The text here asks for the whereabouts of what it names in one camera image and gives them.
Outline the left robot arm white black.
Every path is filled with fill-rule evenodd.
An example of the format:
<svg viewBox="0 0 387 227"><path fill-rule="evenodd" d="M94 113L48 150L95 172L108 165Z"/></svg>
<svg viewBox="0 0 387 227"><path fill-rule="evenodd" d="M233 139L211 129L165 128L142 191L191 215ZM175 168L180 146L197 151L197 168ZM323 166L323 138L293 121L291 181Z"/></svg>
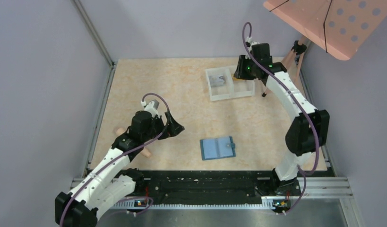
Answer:
<svg viewBox="0 0 387 227"><path fill-rule="evenodd" d="M175 137L184 131L170 112L166 122L157 114L138 111L127 130L119 135L98 166L69 192L55 198L55 222L61 227L95 227L115 203L132 194L143 177L139 171L115 176L156 140Z"/></svg>

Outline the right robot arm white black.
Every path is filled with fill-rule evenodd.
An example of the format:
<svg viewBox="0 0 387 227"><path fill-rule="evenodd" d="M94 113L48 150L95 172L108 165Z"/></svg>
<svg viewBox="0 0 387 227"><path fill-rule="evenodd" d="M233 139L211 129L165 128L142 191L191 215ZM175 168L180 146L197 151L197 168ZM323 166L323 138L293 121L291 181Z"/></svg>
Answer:
<svg viewBox="0 0 387 227"><path fill-rule="evenodd" d="M315 155L309 174L318 166L320 147L327 140L330 115L311 104L291 80L281 62L273 62L269 44L244 41L245 55L240 55L234 77L260 80L280 101L291 120L285 135L287 153L272 171L272 184L282 187L292 184L301 166Z"/></svg>

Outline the teal card holder wallet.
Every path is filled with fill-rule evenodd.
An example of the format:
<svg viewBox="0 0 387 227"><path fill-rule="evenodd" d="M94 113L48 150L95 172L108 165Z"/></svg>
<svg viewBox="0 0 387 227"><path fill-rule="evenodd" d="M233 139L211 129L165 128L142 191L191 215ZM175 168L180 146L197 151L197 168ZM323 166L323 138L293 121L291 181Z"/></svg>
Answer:
<svg viewBox="0 0 387 227"><path fill-rule="evenodd" d="M236 157L232 136L200 140L203 161Z"/></svg>

